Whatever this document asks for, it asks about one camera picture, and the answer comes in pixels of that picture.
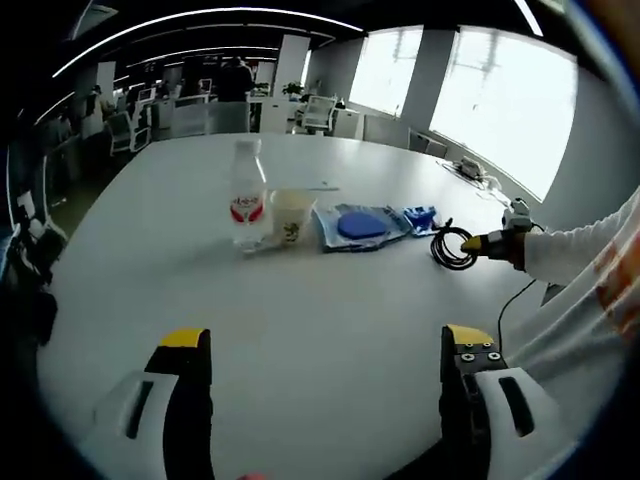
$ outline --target black cable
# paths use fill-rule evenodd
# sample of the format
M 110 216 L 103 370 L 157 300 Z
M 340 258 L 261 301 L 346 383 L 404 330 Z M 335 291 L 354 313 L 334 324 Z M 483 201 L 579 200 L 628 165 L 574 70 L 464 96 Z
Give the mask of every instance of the black cable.
M 463 228 L 452 227 L 452 223 L 453 218 L 450 218 L 444 226 L 433 228 L 435 235 L 431 241 L 431 255 L 433 255 L 437 263 L 449 270 L 466 270 L 476 263 L 478 256 L 467 254 L 460 257 L 456 255 L 447 247 L 445 236 L 449 234 L 458 235 L 466 242 L 472 235 Z
M 504 304 L 504 307 L 502 307 L 502 311 L 498 316 L 498 349 L 500 350 L 500 353 L 502 353 L 502 316 L 504 315 L 505 310 L 511 304 L 511 302 L 513 302 L 516 298 L 518 298 L 520 295 L 526 292 L 527 289 L 534 283 L 536 283 L 536 280 L 535 279 L 531 280 L 522 290 L 520 290 L 513 297 L 511 297 L 509 301 Z

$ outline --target bottle cap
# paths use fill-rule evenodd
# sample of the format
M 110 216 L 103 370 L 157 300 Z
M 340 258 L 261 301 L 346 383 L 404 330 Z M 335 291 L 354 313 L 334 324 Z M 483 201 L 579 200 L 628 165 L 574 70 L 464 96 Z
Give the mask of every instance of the bottle cap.
M 262 148 L 262 140 L 256 138 L 254 140 L 238 140 L 236 141 L 236 153 L 243 155 L 258 156 Z

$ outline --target person's arm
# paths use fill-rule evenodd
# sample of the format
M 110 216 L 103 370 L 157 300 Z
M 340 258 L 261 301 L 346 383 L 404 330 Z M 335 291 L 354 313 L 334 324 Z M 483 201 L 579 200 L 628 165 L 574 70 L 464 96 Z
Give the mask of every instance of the person's arm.
M 102 109 L 102 114 L 103 115 L 112 114 L 115 110 L 115 107 L 113 106 L 113 104 L 106 98 L 103 98 L 103 97 L 99 97 L 99 98 L 100 98 L 100 108 Z
M 570 232 L 527 233 L 519 238 L 520 259 L 531 277 L 568 285 L 607 246 L 629 217 L 639 198 L 636 190 L 616 213 Z
M 251 70 L 249 69 L 249 67 L 244 67 L 244 76 L 245 76 L 245 92 L 249 92 L 253 89 L 254 87 L 254 83 L 253 83 L 253 74 L 251 73 Z

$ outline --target coiled cable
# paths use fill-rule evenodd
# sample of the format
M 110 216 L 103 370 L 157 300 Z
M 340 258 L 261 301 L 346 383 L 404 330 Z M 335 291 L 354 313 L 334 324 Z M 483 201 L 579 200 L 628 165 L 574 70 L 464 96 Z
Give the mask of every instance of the coiled cable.
M 449 270 L 466 270 L 476 263 L 478 256 L 472 254 L 466 254 L 464 256 L 456 255 L 447 247 L 445 237 L 447 235 L 457 235 L 466 242 L 472 235 L 465 229 L 454 227 L 452 224 L 453 218 L 450 218 L 442 227 L 433 228 L 435 235 L 431 241 L 431 255 L 433 255 L 437 263 Z

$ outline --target white sleeve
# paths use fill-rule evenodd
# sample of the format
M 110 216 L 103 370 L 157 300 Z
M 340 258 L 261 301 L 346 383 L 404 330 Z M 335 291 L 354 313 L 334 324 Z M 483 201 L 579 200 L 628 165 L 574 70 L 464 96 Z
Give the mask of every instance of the white sleeve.
M 568 285 L 622 228 L 640 197 L 640 188 L 616 213 L 570 232 L 528 233 L 524 268 L 537 280 Z

